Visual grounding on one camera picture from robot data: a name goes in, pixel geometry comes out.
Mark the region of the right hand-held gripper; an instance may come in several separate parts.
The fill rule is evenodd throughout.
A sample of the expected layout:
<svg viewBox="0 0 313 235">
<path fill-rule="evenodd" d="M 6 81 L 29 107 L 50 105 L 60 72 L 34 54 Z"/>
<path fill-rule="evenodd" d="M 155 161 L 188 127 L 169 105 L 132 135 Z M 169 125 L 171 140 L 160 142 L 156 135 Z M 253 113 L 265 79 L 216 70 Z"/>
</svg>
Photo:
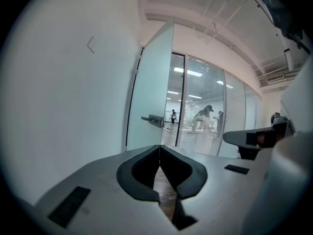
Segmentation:
<svg viewBox="0 0 313 235">
<path fill-rule="evenodd" d="M 292 122 L 275 112 L 271 116 L 271 128 L 229 131 L 223 134 L 223 140 L 238 147 L 241 159 L 255 160 L 262 149 L 273 148 L 277 141 L 294 134 Z"/>
</svg>

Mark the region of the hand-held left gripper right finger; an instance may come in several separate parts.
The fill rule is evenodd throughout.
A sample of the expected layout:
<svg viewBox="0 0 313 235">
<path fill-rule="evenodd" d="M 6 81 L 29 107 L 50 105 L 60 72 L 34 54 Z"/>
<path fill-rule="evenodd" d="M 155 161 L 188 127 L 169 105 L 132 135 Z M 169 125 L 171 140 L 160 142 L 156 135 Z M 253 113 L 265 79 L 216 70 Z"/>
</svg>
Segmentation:
<svg viewBox="0 0 313 235">
<path fill-rule="evenodd" d="M 244 223 L 261 189 L 268 152 L 254 160 L 209 156 L 162 145 L 160 166 L 177 193 L 172 222 L 159 235 L 246 235 Z"/>
</svg>

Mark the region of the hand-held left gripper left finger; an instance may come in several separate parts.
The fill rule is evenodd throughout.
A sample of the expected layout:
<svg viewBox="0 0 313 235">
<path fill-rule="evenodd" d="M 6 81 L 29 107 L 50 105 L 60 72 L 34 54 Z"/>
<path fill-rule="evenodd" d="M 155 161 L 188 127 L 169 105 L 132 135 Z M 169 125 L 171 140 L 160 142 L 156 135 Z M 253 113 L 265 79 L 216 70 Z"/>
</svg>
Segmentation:
<svg viewBox="0 0 313 235">
<path fill-rule="evenodd" d="M 157 158 L 158 151 L 157 145 L 147 146 L 95 160 L 53 186 L 37 204 L 18 203 L 44 235 L 176 235 L 157 200 L 135 199 L 117 181 L 124 162 Z"/>
</svg>

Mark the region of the grey metal door handle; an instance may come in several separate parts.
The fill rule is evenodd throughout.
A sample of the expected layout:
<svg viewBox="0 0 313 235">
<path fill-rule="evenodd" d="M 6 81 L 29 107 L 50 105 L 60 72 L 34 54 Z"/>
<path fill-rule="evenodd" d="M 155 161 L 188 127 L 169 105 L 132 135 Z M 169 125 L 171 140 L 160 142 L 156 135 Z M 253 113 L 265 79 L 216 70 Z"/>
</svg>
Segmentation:
<svg viewBox="0 0 313 235">
<path fill-rule="evenodd" d="M 141 119 L 149 122 L 150 124 L 158 128 L 164 127 L 164 117 L 156 116 L 156 115 L 149 115 L 148 117 L 141 117 Z"/>
</svg>

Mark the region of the frosted glass door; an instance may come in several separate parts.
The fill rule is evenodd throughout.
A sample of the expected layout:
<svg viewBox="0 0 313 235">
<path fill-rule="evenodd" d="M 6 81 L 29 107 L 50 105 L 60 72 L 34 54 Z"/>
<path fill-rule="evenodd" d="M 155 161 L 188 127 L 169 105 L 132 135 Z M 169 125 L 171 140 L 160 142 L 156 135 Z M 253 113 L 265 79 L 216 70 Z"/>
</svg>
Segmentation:
<svg viewBox="0 0 313 235">
<path fill-rule="evenodd" d="M 161 143 L 162 129 L 141 117 L 164 117 L 173 48 L 174 21 L 166 22 L 143 48 L 127 128 L 128 151 Z"/>
</svg>

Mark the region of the frosted glass partition panel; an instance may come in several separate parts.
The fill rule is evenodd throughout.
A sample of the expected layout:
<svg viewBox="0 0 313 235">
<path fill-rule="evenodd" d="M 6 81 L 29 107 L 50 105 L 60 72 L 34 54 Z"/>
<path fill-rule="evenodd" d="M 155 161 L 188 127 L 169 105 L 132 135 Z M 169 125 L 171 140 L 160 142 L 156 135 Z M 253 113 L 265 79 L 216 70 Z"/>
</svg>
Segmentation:
<svg viewBox="0 0 313 235">
<path fill-rule="evenodd" d="M 224 131 L 262 127 L 262 97 L 235 76 L 225 73 L 226 111 Z"/>
</svg>

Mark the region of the glass partition with blinds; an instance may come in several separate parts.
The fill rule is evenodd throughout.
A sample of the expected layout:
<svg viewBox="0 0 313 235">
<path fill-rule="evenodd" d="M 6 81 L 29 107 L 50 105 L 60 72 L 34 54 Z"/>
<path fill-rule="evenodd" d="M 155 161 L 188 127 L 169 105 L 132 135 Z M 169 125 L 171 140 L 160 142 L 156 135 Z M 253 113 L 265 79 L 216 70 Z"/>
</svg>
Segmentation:
<svg viewBox="0 0 313 235">
<path fill-rule="evenodd" d="M 180 147 L 205 155 L 217 156 L 222 133 L 217 133 L 218 112 L 224 113 L 224 71 L 194 57 L 187 57 L 187 87 L 184 121 Z M 194 116 L 205 106 L 211 105 L 210 124 L 207 131 L 192 131 Z"/>
</svg>

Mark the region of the ceiling air vent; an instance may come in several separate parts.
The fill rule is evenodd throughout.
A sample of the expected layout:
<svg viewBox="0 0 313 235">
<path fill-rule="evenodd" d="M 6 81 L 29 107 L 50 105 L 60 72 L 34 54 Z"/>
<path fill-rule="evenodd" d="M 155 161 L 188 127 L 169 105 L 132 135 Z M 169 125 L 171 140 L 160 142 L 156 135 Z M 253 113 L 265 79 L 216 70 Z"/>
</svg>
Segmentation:
<svg viewBox="0 0 313 235">
<path fill-rule="evenodd" d="M 266 78 L 266 82 L 269 84 L 269 83 L 273 83 L 275 81 L 279 81 L 283 79 L 285 79 L 285 75 L 281 73 L 281 74 L 277 74 L 277 75 Z"/>
</svg>

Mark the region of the hanging linear ceiling light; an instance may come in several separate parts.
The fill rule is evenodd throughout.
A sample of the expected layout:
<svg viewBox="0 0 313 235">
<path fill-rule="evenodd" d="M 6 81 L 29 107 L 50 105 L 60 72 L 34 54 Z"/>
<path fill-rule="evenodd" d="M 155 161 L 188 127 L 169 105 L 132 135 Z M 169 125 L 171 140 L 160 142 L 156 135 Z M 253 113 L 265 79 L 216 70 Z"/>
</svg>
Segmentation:
<svg viewBox="0 0 313 235">
<path fill-rule="evenodd" d="M 289 48 L 285 49 L 284 50 L 284 55 L 285 55 L 285 58 L 286 58 L 288 71 L 292 72 L 293 71 L 293 67 L 294 67 L 294 62 L 293 62 L 293 57 L 292 57 L 291 50 Z"/>
</svg>

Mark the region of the hanging ceiling metal frame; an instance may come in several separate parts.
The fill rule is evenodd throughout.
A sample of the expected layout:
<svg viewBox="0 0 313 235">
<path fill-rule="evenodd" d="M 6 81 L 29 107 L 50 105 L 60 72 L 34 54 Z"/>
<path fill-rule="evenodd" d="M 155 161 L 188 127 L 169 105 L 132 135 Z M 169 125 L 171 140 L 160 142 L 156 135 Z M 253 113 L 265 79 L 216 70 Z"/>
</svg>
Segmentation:
<svg viewBox="0 0 313 235">
<path fill-rule="evenodd" d="M 204 27 L 204 30 L 201 30 L 199 39 L 204 39 L 207 44 L 213 39 L 230 41 L 232 33 L 226 29 L 226 26 L 242 7 L 243 3 L 239 5 L 233 4 L 231 0 L 226 0 L 219 4 L 217 2 L 212 3 L 204 13 L 207 25 Z"/>
</svg>

